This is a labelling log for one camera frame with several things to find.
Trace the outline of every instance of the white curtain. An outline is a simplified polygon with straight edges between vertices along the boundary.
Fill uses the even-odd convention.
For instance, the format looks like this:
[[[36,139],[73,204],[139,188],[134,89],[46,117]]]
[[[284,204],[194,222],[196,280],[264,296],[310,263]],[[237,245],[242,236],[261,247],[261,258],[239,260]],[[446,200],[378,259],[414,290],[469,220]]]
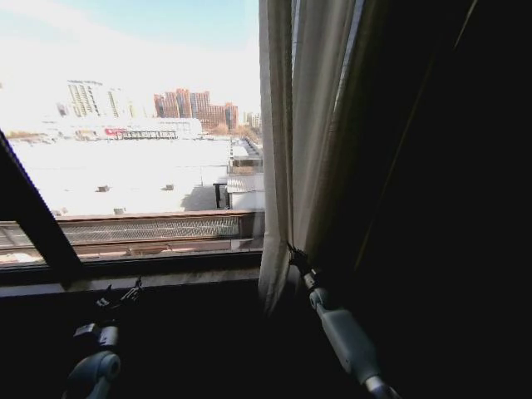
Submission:
[[[286,283],[287,242],[312,258],[326,231],[331,204],[323,191],[342,145],[337,122],[361,12],[360,0],[260,3],[266,231],[259,293],[267,312]]]

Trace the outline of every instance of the sky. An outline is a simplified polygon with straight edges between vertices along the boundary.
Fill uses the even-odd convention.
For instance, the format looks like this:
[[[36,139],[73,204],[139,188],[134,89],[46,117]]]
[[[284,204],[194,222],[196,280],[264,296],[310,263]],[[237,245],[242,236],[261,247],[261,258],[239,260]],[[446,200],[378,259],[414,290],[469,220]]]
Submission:
[[[47,113],[68,79],[260,111],[258,0],[0,0],[0,50],[11,117]]]

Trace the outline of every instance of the balcony railing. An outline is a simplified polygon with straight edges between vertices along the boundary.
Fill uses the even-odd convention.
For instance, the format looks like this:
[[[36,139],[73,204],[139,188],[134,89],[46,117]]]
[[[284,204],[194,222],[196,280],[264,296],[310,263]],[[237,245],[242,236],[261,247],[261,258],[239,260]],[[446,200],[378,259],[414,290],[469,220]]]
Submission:
[[[207,210],[164,214],[57,217],[81,257],[262,247],[264,212]],[[0,222],[0,254],[34,251],[15,222]]]

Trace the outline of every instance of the window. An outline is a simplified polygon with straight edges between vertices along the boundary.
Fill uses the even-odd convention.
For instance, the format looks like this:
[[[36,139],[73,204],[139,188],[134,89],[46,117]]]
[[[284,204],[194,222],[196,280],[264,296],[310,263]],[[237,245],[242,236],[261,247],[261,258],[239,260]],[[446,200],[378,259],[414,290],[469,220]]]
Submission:
[[[0,129],[81,260],[262,248],[257,1],[2,2],[0,43]]]
[[[24,264],[42,265],[41,254],[17,222],[0,221],[0,268]]]

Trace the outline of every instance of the curtain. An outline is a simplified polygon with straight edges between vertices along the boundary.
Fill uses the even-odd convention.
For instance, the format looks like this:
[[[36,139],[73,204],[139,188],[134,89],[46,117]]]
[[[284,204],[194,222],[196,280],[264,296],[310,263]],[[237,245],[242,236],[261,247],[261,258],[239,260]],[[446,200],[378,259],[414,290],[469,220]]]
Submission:
[[[444,73],[469,7],[260,3],[266,230],[259,294],[267,313],[287,282],[287,242],[334,276],[328,283],[337,292],[348,291],[420,99],[431,76]]]
[[[362,2],[259,6],[266,225],[259,292],[267,312],[288,276],[287,242],[313,255],[327,218],[344,82]]]

